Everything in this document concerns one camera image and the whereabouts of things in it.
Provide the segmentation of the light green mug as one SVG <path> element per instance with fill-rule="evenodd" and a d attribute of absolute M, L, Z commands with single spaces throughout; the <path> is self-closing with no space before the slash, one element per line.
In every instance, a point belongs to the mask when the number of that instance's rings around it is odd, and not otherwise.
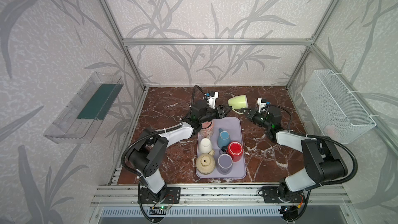
<path fill-rule="evenodd" d="M 243 113 L 240 111 L 242 108 L 248 107 L 248 101 L 246 95 L 239 95 L 232 97 L 228 100 L 228 106 L 232 107 L 232 110 L 237 114 L 242 115 Z"/>

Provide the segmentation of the blue mug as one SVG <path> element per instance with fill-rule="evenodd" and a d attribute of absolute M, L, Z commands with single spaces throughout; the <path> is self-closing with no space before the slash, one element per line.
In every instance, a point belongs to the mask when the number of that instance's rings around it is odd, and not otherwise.
<path fill-rule="evenodd" d="M 219 135 L 217 138 L 217 145 L 219 148 L 223 148 L 225 146 L 228 146 L 231 142 L 230 135 L 228 131 L 225 131 L 222 128 L 219 128 Z"/>

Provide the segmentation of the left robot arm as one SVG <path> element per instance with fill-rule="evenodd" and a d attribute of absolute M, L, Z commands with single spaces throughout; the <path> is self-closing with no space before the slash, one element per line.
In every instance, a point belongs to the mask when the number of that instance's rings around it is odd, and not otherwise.
<path fill-rule="evenodd" d="M 166 183 L 159 167 L 168 147 L 190 139 L 202 129 L 202 124 L 222 119 L 232 110 L 228 105 L 211 105 L 207 100 L 199 100 L 190 106 L 180 123 L 158 130 L 146 128 L 137 141 L 130 144 L 121 156 L 122 167 L 136 175 L 152 194 L 165 192 Z"/>

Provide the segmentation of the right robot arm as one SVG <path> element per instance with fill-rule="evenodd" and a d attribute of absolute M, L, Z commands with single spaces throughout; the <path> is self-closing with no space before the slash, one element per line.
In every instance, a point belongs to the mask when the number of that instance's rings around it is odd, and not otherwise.
<path fill-rule="evenodd" d="M 280 106 L 265 106 L 259 111 L 253 108 L 239 110 L 249 121 L 263 127 L 270 141 L 303 155 L 304 168 L 279 183 L 276 192 L 280 200 L 289 202 L 303 191 L 341 184 L 355 176 L 357 162 L 349 149 L 327 136 L 304 135 L 284 129 L 282 110 Z"/>

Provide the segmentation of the pink patterned mug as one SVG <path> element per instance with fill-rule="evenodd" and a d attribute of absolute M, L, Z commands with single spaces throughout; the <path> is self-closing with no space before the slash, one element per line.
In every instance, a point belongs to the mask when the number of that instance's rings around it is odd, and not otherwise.
<path fill-rule="evenodd" d="M 210 139 L 212 137 L 214 133 L 214 122 L 208 121 L 208 122 L 204 122 L 202 124 L 202 129 L 200 131 L 200 134 L 203 138 L 207 138 Z"/>

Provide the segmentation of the white mug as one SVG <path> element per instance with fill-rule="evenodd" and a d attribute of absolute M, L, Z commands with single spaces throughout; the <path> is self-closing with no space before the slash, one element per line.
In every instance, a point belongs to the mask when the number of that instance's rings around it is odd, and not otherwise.
<path fill-rule="evenodd" d="M 203 153 L 210 153 L 213 150 L 213 145 L 210 139 L 208 138 L 203 138 L 199 142 L 199 152 L 200 154 Z"/>

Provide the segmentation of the red mug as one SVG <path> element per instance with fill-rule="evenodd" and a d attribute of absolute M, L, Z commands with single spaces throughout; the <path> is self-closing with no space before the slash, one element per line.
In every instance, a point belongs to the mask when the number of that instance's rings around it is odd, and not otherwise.
<path fill-rule="evenodd" d="M 228 146 L 221 148 L 223 152 L 226 152 L 234 162 L 238 162 L 243 157 L 243 145 L 239 142 L 231 142 Z"/>

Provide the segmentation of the lavender mug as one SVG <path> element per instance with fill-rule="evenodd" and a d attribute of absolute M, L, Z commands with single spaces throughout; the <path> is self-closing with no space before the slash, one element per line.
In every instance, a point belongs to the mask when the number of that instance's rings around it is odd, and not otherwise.
<path fill-rule="evenodd" d="M 217 160 L 217 170 L 219 173 L 228 174 L 233 167 L 233 159 L 227 153 L 221 154 Z"/>

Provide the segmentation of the beige stoneware mug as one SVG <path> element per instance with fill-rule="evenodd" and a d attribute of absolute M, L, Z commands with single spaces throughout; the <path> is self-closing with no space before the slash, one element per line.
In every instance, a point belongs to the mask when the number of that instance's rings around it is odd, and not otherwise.
<path fill-rule="evenodd" d="M 215 151 L 212 149 L 208 153 L 201 154 L 196 161 L 196 168 L 199 173 L 208 175 L 216 168 L 216 162 L 214 159 Z"/>

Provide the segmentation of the lavender plastic tray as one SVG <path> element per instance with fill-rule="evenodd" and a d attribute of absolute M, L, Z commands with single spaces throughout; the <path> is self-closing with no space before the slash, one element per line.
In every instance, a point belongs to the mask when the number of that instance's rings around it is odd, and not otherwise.
<path fill-rule="evenodd" d="M 198 135 L 196 174 L 200 178 L 242 179 L 246 176 L 240 120 L 214 119 L 209 136 Z"/>

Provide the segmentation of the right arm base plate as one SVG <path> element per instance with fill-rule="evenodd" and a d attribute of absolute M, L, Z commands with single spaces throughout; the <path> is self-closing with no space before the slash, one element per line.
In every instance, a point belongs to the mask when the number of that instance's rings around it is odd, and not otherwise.
<path fill-rule="evenodd" d="M 264 203 L 302 204 L 306 200 L 303 191 L 292 192 L 284 185 L 261 187 L 258 195 Z"/>

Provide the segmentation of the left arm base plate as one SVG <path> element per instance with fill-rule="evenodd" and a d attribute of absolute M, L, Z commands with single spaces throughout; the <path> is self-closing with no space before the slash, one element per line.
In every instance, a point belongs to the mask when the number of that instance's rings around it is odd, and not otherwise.
<path fill-rule="evenodd" d="M 169 187 L 162 188 L 159 193 L 153 193 L 148 188 L 140 188 L 138 193 L 140 203 L 142 204 L 178 204 L 181 197 L 180 187 Z"/>

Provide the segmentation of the aluminium cage frame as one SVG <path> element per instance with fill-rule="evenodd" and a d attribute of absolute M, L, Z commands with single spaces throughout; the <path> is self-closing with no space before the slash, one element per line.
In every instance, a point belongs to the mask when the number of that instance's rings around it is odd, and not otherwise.
<path fill-rule="evenodd" d="M 353 84 L 341 73 L 335 64 L 326 57 L 325 53 L 318 47 L 317 41 L 319 40 L 321 34 L 324 32 L 326 25 L 332 19 L 334 13 L 336 13 L 339 5 L 343 0 L 331 0 L 331 3 L 326 8 L 324 15 L 322 16 L 314 34 L 310 38 L 140 38 L 140 39 L 124 39 L 120 34 L 118 27 L 110 7 L 106 0 L 98 0 L 99 4 L 111 25 L 111 28 L 116 35 L 117 43 L 121 47 L 122 52 L 130 63 L 136 76 L 139 80 L 142 80 L 138 70 L 137 65 L 134 64 L 130 54 L 127 51 L 127 46 L 129 45 L 144 45 L 144 46 L 305 46 L 305 52 L 301 56 L 298 65 L 296 65 L 292 76 L 290 77 L 287 86 L 292 84 L 293 79 L 296 77 L 299 70 L 303 67 L 305 61 L 307 60 L 310 53 L 314 54 L 318 61 L 327 69 L 333 71 L 335 75 L 342 81 L 353 96 L 359 101 L 359 103 L 364 107 L 364 109 L 369 113 L 374 115 L 374 121 L 377 126 L 375 131 L 378 136 L 382 139 L 383 143 L 387 146 L 387 149 L 391 151 L 395 156 L 398 155 L 398 140 L 395 134 L 389 129 L 387 124 L 380 118 L 376 116 L 375 110 L 370 107 L 366 102 L 364 97 L 356 91 Z"/>

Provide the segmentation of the aluminium front rail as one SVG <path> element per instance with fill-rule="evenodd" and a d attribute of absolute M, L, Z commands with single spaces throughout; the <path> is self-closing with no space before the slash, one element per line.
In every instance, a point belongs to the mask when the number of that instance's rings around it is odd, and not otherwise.
<path fill-rule="evenodd" d="M 216 184 L 171 184 L 180 187 L 175 206 L 215 206 L 264 204 L 259 195 L 262 187 L 276 187 L 276 183 L 216 183 Z M 90 206 L 138 206 L 137 185 L 99 186 Z M 313 189 L 309 205 L 352 205 L 342 185 L 323 186 Z"/>

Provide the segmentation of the clear plastic wall bin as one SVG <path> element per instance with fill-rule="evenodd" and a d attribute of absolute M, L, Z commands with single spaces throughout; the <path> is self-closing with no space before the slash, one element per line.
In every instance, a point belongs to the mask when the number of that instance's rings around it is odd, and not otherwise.
<path fill-rule="evenodd" d="M 124 86 L 122 76 L 94 72 L 46 129 L 56 144 L 89 144 Z"/>

